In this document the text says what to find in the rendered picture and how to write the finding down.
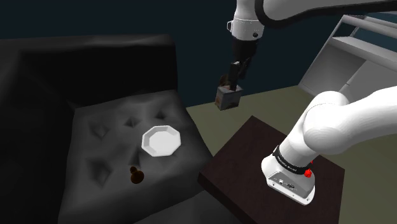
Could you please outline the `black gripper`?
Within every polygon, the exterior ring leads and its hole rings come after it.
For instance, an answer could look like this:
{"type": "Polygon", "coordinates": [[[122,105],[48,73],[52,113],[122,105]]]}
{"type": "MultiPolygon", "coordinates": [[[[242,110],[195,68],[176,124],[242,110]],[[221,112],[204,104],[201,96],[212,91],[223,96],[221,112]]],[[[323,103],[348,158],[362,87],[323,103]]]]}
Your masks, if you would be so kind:
{"type": "Polygon", "coordinates": [[[232,51],[235,62],[230,64],[228,82],[230,90],[236,91],[239,79],[246,77],[247,69],[258,46],[258,40],[245,41],[235,37],[232,39],[232,51]]]}

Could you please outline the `grey brown box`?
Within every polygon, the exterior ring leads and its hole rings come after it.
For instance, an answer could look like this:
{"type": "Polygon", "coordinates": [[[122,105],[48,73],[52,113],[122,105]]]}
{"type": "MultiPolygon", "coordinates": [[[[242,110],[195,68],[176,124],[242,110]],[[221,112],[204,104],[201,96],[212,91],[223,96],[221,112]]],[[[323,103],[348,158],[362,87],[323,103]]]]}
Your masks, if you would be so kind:
{"type": "Polygon", "coordinates": [[[215,105],[219,110],[235,108],[239,105],[243,89],[237,85],[236,90],[230,89],[228,75],[224,74],[219,79],[219,85],[216,92],[215,105]]]}

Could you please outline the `white octagonal plate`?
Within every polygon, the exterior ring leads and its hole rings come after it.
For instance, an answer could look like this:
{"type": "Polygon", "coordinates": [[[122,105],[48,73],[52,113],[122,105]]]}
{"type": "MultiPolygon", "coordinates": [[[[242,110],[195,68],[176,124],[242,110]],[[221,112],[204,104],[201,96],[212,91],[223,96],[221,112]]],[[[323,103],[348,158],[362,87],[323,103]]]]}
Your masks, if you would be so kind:
{"type": "Polygon", "coordinates": [[[152,157],[167,157],[181,146],[178,130],[170,125],[156,125],[142,135],[141,148],[152,157]]]}

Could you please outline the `white shelf unit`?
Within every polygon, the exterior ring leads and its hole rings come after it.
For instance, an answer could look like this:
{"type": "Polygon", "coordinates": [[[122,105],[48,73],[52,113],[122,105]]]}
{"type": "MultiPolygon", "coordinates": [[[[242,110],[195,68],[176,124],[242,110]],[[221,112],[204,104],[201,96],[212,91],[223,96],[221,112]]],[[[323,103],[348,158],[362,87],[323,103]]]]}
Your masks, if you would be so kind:
{"type": "Polygon", "coordinates": [[[358,15],[344,15],[313,60],[298,86],[316,96],[344,94],[351,102],[376,90],[397,86],[397,52],[360,40],[353,33],[335,37],[341,25],[372,31],[397,40],[397,24],[358,15]]]}

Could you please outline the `dark brown robot stand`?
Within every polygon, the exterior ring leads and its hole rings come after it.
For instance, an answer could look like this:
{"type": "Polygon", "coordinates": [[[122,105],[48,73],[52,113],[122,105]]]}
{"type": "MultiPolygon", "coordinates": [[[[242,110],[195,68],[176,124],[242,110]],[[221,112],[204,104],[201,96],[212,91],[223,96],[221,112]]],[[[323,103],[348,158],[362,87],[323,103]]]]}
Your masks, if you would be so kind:
{"type": "Polygon", "coordinates": [[[301,205],[267,185],[261,161],[285,138],[251,116],[200,171],[198,182],[242,224],[338,224],[344,169],[318,156],[316,191],[301,205]]]}

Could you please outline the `brown gourd-shaped figure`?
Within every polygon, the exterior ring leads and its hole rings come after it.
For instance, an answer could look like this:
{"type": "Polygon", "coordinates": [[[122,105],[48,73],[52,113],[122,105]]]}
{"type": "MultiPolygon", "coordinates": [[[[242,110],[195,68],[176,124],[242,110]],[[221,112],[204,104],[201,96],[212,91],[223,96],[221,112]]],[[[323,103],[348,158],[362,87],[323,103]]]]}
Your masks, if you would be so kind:
{"type": "Polygon", "coordinates": [[[132,166],[130,168],[130,180],[134,184],[139,184],[143,181],[144,179],[144,173],[143,171],[139,170],[135,166],[132,166]]]}

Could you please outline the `black tufted sofa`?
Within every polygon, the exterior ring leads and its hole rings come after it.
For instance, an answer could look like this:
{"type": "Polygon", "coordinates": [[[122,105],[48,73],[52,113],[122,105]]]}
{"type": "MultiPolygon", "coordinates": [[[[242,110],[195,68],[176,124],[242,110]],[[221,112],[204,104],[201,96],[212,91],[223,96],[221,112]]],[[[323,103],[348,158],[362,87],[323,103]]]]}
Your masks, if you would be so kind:
{"type": "Polygon", "coordinates": [[[177,89],[167,34],[0,39],[0,224],[134,224],[198,194],[212,155],[177,89]],[[170,156],[141,148],[156,125],[170,156]]]}

